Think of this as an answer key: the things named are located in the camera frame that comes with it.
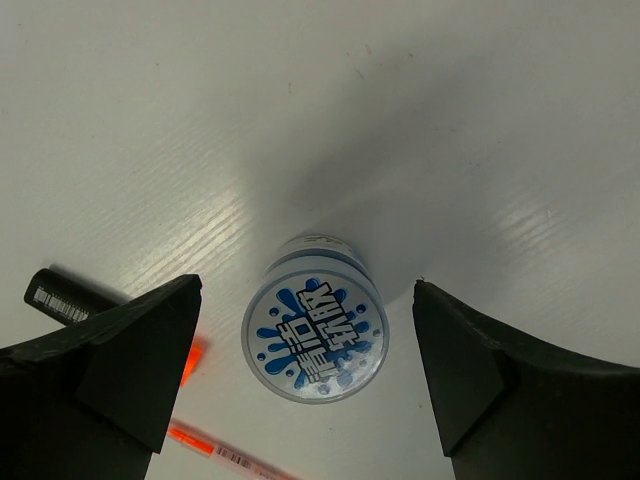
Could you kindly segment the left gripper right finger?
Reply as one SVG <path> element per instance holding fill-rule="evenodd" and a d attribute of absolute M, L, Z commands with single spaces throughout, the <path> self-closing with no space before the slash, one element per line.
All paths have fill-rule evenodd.
<path fill-rule="evenodd" d="M 639 371 L 553 345 L 418 281 L 414 327 L 458 479 L 635 479 Z"/>

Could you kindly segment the orange clear pen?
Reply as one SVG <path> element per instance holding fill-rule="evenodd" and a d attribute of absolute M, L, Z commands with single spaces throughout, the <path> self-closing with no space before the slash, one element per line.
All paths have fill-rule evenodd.
<path fill-rule="evenodd" d="M 284 472 L 227 442 L 214 438 L 187 424 L 171 420 L 167 437 L 181 446 L 233 469 L 246 479 L 294 480 L 297 476 Z"/>

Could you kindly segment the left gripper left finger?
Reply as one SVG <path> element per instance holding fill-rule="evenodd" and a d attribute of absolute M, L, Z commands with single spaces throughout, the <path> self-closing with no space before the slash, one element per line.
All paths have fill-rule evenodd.
<path fill-rule="evenodd" d="M 125 303 L 58 273 L 24 295 L 59 321 L 1 351 L 5 479 L 141 479 L 162 449 L 198 322 L 181 275 Z"/>

